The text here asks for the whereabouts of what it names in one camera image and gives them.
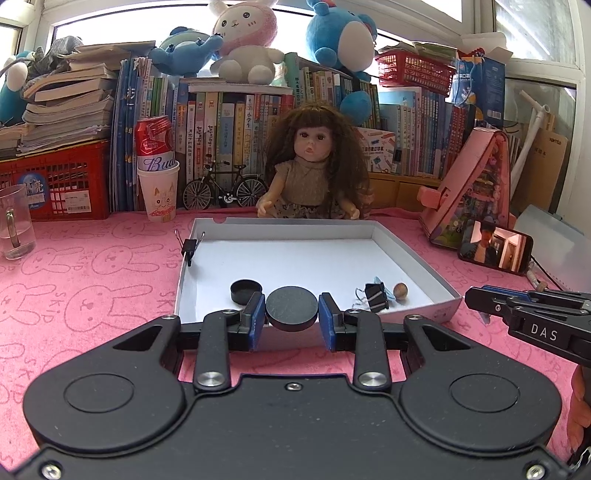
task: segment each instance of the bicycle model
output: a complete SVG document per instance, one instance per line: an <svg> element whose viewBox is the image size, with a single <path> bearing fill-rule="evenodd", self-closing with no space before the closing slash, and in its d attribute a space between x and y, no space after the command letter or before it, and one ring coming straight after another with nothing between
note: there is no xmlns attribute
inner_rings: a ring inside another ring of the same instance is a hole
<svg viewBox="0 0 591 480"><path fill-rule="evenodd" d="M230 165L230 162L218 164ZM238 172L229 190L223 188L215 178L218 173L228 174L229 172L214 172L214 164L206 164L204 167L205 176L189 182L184 189L183 203L187 210L206 210L211 206L214 198L217 198L220 207L233 202L237 202L241 207L254 207L267 192L267 185L259 175L242 174L246 165L236 165Z"/></svg>

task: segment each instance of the human hand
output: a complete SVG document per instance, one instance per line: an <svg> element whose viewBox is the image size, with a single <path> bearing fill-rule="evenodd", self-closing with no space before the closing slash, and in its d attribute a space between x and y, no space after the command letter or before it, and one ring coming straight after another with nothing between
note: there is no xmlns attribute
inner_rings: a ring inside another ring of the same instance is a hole
<svg viewBox="0 0 591 480"><path fill-rule="evenodd" d="M570 397L569 416L566 421L566 435L573 451L583 442L584 430L591 425L591 407L585 402L585 380L583 370L579 365L571 380L573 394Z"/></svg>

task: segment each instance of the doll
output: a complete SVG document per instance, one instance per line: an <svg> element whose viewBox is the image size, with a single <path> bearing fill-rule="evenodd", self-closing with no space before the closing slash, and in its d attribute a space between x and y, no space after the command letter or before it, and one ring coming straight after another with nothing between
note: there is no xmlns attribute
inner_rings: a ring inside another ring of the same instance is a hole
<svg viewBox="0 0 591 480"><path fill-rule="evenodd" d="M259 217L363 216L369 177L353 126L328 105L307 103L289 112L269 134L265 178L269 191Z"/></svg>

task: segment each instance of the cardboard box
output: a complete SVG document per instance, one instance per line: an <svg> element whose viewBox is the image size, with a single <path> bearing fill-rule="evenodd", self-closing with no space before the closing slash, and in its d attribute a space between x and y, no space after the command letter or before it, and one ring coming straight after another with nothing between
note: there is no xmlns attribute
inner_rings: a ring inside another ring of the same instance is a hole
<svg viewBox="0 0 591 480"><path fill-rule="evenodd" d="M567 144L562 135L538 130L511 201L514 209L523 212L528 205L550 209Z"/></svg>
<svg viewBox="0 0 591 480"><path fill-rule="evenodd" d="M452 102L475 105L476 120L503 128L505 113L505 65L488 57L463 57L456 62Z"/></svg>
<svg viewBox="0 0 591 480"><path fill-rule="evenodd" d="M366 155L368 171L376 173L401 173L402 165L394 161L396 135L384 130L357 128L359 142Z"/></svg>

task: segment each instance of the blue plush toy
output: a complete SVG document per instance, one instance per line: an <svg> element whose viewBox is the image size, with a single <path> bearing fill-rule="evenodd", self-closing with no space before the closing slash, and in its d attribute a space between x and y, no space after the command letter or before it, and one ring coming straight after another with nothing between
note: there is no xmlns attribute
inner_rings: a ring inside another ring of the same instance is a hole
<svg viewBox="0 0 591 480"><path fill-rule="evenodd" d="M364 72L374 60L378 31L367 15L354 15L337 7L332 0L307 0L316 13L306 31L310 57L322 66L352 73L370 80ZM372 104L366 92L353 92L343 98L340 111L354 125L361 125L371 114Z"/></svg>
<svg viewBox="0 0 591 480"><path fill-rule="evenodd" d="M15 60L32 60L32 55L32 51L25 50L16 57L10 57L5 64L6 81L0 90L0 124L5 127L22 123L27 102L21 98L21 88L27 81L28 62L15 62Z"/></svg>
<svg viewBox="0 0 591 480"><path fill-rule="evenodd" d="M213 53L222 48L222 45L223 39L219 35L209 37L196 30L177 27L161 47L152 49L148 56L162 73L196 77L199 70L212 59Z"/></svg>

